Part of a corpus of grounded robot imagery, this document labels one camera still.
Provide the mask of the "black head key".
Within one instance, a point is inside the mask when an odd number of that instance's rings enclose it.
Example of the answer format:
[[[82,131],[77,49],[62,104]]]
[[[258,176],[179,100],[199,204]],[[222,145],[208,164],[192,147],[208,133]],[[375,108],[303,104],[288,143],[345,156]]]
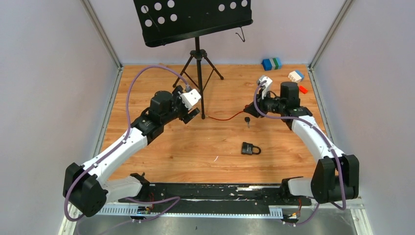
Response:
[[[248,128],[250,127],[250,120],[251,120],[250,117],[244,118],[244,121],[246,122]]]

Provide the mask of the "red cable lock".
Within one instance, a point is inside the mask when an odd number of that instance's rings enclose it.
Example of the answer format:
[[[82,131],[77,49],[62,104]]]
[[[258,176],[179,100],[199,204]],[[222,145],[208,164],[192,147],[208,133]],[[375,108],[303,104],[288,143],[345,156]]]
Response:
[[[234,114],[233,116],[228,117],[228,118],[216,118],[216,117],[212,117],[212,116],[206,116],[206,117],[209,118],[209,119],[215,120],[215,121],[229,121],[229,120],[232,120],[233,118],[237,117],[238,115],[242,114],[243,112],[244,111],[241,110],[241,111],[237,112],[236,114]]]

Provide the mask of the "black padlock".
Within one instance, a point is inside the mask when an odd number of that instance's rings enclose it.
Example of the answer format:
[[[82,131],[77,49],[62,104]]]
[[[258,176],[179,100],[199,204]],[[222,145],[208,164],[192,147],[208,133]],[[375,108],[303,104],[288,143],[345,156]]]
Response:
[[[259,155],[261,149],[258,146],[253,145],[252,143],[242,142],[241,154],[242,155]]]

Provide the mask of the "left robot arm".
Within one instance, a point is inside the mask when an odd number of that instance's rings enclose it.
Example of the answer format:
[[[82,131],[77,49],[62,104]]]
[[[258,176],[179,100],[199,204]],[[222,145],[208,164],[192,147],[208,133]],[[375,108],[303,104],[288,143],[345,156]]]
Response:
[[[65,171],[63,196],[83,216],[92,217],[105,204],[133,197],[145,202],[150,196],[149,182],[132,173],[120,180],[109,177],[127,159],[149,145],[163,133],[164,127],[175,119],[187,124],[199,113],[195,107],[201,95],[196,89],[178,86],[173,92],[158,91],[150,106],[133,122],[126,132],[98,156],[81,165],[70,164]]]

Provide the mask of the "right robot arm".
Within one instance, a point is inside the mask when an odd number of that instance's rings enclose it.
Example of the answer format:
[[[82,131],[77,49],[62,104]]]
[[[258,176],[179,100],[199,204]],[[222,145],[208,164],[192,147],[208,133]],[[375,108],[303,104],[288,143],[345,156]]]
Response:
[[[311,178],[282,180],[281,201],[290,205],[299,196],[305,196],[344,210],[346,201],[359,195],[359,160],[339,149],[321,130],[312,113],[300,105],[297,83],[282,82],[280,95],[275,97],[270,96],[271,86],[270,78],[258,79],[253,101],[244,112],[256,118],[282,120],[302,140],[317,163]]]

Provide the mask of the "blue green block stack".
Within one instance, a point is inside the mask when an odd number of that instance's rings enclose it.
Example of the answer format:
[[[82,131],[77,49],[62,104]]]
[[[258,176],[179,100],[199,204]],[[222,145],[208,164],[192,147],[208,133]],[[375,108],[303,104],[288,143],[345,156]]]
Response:
[[[283,65],[279,57],[263,59],[261,64],[265,71],[279,70]]]

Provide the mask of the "red block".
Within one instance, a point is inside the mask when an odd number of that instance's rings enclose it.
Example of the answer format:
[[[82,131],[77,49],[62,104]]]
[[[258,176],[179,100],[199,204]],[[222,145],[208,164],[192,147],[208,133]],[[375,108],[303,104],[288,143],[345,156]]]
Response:
[[[305,88],[304,86],[299,86],[299,91],[302,93],[302,94],[307,94],[308,93],[308,90],[307,90],[307,88]]]

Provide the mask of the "white blue block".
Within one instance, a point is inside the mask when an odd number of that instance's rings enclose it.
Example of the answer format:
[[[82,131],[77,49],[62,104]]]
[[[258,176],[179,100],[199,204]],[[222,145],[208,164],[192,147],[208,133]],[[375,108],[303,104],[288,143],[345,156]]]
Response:
[[[288,74],[288,78],[291,82],[299,83],[304,80],[305,76],[299,70],[294,70]]]

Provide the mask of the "black music stand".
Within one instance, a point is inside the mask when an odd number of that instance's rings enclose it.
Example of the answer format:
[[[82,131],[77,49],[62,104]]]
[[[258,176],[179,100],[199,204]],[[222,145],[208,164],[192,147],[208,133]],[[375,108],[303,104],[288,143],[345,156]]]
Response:
[[[208,62],[220,79],[224,78],[200,47],[200,37],[253,23],[249,0],[136,0],[134,6],[147,47],[194,39],[195,49],[180,75],[188,76],[186,69],[196,60],[197,80],[193,84],[200,94],[207,85],[202,78],[202,60]]]

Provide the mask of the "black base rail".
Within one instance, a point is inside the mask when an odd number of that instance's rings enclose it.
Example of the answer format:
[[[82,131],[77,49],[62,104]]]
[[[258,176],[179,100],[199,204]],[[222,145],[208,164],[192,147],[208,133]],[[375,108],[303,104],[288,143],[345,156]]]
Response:
[[[279,184],[153,183],[133,199],[157,202],[152,212],[267,213],[270,206],[310,206],[311,200],[282,196]]]

